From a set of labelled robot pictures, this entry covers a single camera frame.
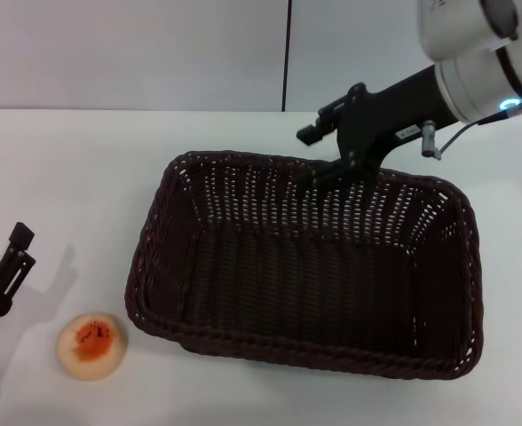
white table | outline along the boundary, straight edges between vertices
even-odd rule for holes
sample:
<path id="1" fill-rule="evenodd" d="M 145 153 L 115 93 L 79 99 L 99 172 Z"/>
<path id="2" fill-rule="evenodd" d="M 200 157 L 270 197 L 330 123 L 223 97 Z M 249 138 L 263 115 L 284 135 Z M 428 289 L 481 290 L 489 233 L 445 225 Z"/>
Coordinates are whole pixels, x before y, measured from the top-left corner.
<path id="1" fill-rule="evenodd" d="M 150 337 L 126 317 L 123 291 L 163 169 L 188 150 L 333 159 L 333 139 L 305 148 L 315 114 L 0 111 L 0 255 L 17 221 L 37 264 L 0 319 L 0 426 L 522 424 L 522 118 L 475 128 L 442 162 L 419 143 L 385 165 L 461 187 L 477 213 L 486 344 L 463 379 L 404 382 L 202 357 Z M 442 143 L 451 130 L 441 131 Z M 121 367 L 69 378 L 60 329 L 83 312 L 128 325 Z"/>

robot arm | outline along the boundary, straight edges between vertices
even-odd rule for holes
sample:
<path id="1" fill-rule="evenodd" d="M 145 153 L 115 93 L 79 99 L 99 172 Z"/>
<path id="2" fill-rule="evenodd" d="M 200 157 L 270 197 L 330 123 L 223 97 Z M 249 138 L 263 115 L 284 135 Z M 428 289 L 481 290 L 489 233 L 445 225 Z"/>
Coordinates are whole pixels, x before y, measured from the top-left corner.
<path id="1" fill-rule="evenodd" d="M 373 181 L 384 157 L 423 136 L 439 158 L 435 130 L 522 113 L 522 0 L 418 0 L 421 43 L 431 67 L 379 93 L 363 83 L 323 107 L 297 137 L 308 146 L 336 131 L 341 159 L 299 183 L 329 190 Z"/>

wicker basket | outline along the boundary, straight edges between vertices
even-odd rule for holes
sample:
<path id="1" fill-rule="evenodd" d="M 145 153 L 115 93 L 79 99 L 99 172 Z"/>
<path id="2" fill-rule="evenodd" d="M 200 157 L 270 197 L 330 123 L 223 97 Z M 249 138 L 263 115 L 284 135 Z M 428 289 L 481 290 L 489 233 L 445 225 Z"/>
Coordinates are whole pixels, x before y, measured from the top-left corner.
<path id="1" fill-rule="evenodd" d="M 471 206 L 435 177 L 291 182 L 321 162 L 188 153 L 164 173 L 125 294 L 150 335 L 201 354 L 455 379 L 482 352 Z"/>

